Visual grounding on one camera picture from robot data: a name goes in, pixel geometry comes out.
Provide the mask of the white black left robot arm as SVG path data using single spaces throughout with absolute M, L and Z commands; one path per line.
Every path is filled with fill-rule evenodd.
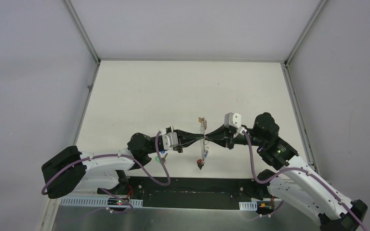
M 100 188 L 123 194 L 128 182 L 119 172 L 144 169 L 151 162 L 150 154 L 161 157 L 163 151 L 181 152 L 204 137 L 202 133 L 167 128 L 153 137 L 135 133 L 126 148 L 110 154 L 83 152 L 75 145 L 68 146 L 41 166 L 45 182 L 41 194 L 56 199 L 73 191 Z

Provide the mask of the black robot base mount plate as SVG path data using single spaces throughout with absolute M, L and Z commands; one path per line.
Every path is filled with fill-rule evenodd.
M 263 200 L 272 210 L 278 200 L 251 179 L 172 178 L 170 185 L 161 186 L 148 177 L 131 176 L 108 192 L 151 208 L 238 210 L 239 203 Z

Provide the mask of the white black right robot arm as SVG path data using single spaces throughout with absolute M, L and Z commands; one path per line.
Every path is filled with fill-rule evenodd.
M 258 196 L 281 199 L 322 231 L 355 231 L 359 227 L 366 231 L 363 219 L 368 206 L 330 185 L 278 133 L 279 125 L 268 112 L 259 114 L 252 128 L 242 124 L 240 114 L 228 113 L 223 125 L 205 138 L 228 149 L 236 144 L 248 147 Z

